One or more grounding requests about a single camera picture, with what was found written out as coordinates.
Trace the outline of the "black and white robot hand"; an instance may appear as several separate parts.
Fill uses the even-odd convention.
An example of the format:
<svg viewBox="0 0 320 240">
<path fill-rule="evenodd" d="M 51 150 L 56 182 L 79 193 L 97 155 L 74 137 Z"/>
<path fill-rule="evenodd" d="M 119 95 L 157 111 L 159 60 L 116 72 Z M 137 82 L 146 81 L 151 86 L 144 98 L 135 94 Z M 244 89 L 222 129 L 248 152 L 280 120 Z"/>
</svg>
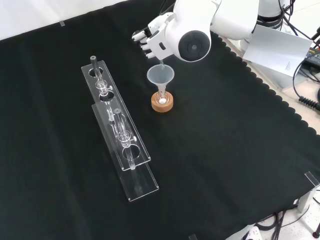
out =
<svg viewBox="0 0 320 240">
<path fill-rule="evenodd" d="M 151 51 L 145 54 L 148 59 L 156 57 L 158 60 L 164 60 L 173 55 L 165 37 L 167 25 L 173 18 L 173 12 L 159 15 L 146 28 L 132 34 L 131 39 L 140 42 L 143 51 Z"/>
</svg>

